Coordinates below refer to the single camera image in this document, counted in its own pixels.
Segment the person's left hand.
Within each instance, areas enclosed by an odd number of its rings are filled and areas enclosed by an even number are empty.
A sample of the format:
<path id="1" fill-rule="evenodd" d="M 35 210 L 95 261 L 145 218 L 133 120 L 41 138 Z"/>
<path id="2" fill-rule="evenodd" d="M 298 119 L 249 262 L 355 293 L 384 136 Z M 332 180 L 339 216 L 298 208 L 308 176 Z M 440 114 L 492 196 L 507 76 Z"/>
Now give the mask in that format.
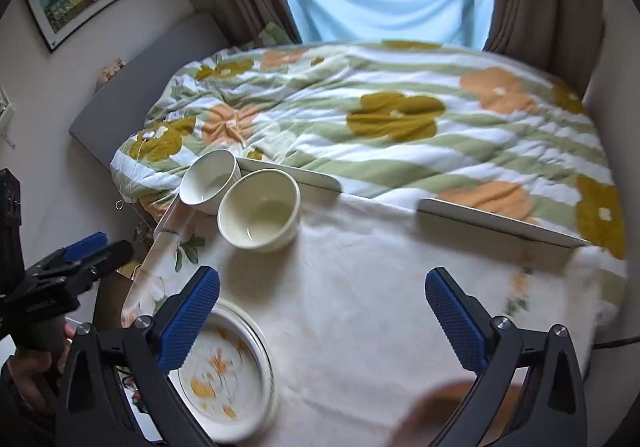
<path id="1" fill-rule="evenodd" d="M 66 359 L 76 327 L 67 319 L 63 321 L 64 349 L 57 361 L 50 352 L 20 351 L 17 349 L 2 366 L 1 413 L 18 417 L 29 412 L 54 415 L 58 403 L 54 397 L 45 397 L 35 376 L 43 375 L 55 366 L 57 375 L 63 375 Z"/>

